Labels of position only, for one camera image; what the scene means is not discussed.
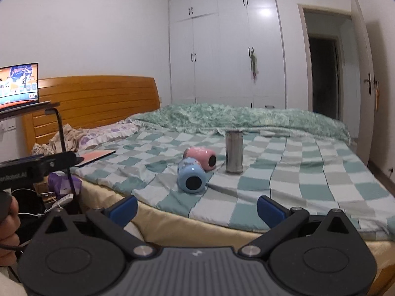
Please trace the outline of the person's left hand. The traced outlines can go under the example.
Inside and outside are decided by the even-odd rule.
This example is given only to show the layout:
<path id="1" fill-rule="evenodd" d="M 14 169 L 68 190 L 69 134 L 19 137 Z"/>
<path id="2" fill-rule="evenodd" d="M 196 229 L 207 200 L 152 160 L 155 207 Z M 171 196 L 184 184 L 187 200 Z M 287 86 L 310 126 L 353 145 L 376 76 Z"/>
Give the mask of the person's left hand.
<path id="1" fill-rule="evenodd" d="M 20 227 L 20 218 L 18 216 L 19 206 L 18 201 L 13 198 L 9 208 L 9 214 L 5 220 L 1 223 L 1 244 L 7 246 L 17 247 L 20 244 L 20 239 L 16 234 L 16 231 Z M 16 262 L 15 251 L 9 251 L 5 249 L 0 250 L 0 266 L 8 267 Z"/>

